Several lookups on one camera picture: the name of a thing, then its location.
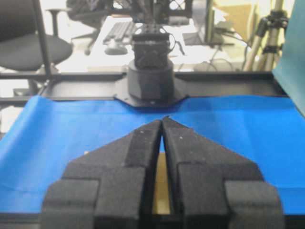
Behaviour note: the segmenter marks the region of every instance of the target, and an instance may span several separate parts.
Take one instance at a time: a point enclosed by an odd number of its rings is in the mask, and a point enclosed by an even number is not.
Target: chair wheel
[[[86,50],[85,50],[85,55],[89,56],[90,53],[91,53],[91,51],[90,51],[89,49],[86,49]]]

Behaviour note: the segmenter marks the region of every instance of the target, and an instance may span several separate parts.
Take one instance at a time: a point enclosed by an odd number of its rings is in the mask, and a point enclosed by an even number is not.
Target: monitor
[[[193,21],[197,33],[183,35],[186,45],[223,44],[223,38],[214,32],[213,0],[193,0]]]

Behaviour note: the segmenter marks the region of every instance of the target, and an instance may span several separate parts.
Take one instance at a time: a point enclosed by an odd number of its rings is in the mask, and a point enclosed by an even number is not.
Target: blue cloth
[[[283,56],[273,73],[305,115],[305,1],[295,0],[285,35]]]
[[[290,99],[258,96],[192,98],[160,110],[33,97],[0,141],[0,212],[39,212],[69,161],[166,115],[257,162],[285,213],[305,214],[305,120]]]

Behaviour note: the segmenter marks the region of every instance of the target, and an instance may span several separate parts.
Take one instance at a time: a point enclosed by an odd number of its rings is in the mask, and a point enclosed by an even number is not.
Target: keyboard
[[[137,27],[130,22],[117,22],[103,40],[103,44],[108,45],[111,40],[120,44],[130,44],[132,35],[136,32]]]

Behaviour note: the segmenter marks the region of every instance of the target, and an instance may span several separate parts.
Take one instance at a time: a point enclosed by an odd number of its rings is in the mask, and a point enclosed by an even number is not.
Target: tripod
[[[279,51],[278,37],[280,29],[286,29],[288,18],[286,12],[283,11],[284,0],[276,0],[274,10],[267,17],[261,19],[255,33],[252,50],[246,58],[243,71],[271,71],[273,69],[276,56]],[[259,58],[257,67],[254,69],[253,63],[257,56],[258,50],[262,44],[262,40],[269,30],[269,36],[262,55]]]

